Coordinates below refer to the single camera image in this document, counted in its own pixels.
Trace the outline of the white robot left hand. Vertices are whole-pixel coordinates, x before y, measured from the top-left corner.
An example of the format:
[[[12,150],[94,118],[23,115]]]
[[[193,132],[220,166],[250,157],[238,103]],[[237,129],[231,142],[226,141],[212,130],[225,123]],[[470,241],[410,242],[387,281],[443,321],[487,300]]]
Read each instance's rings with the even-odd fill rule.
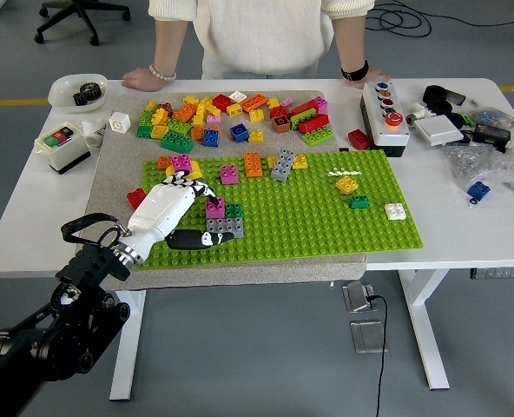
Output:
[[[202,250],[234,239],[231,232],[176,227],[196,197],[204,195],[211,202],[218,202],[212,188],[205,182],[188,179],[187,175],[186,170],[174,173],[150,190],[130,217],[129,235],[119,240],[116,252],[123,253],[134,265],[140,266],[158,242],[166,242],[171,249]]]

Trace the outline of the person's right hand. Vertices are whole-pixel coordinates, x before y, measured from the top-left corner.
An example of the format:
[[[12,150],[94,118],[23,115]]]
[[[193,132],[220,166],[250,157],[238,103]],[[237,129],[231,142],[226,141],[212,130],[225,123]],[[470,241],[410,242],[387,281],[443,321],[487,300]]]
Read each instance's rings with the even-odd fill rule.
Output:
[[[130,71],[122,77],[122,86],[129,89],[137,89],[144,92],[156,92],[170,84],[153,75],[148,68],[138,68]]]

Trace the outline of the person's left hand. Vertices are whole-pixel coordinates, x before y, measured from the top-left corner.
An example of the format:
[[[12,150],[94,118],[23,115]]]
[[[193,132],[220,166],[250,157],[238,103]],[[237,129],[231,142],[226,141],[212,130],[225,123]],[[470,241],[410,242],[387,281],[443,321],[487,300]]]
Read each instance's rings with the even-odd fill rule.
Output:
[[[387,83],[391,80],[391,76],[384,73],[382,69],[370,68],[367,75],[359,81],[348,81],[345,83],[355,89],[363,89],[366,83]]]

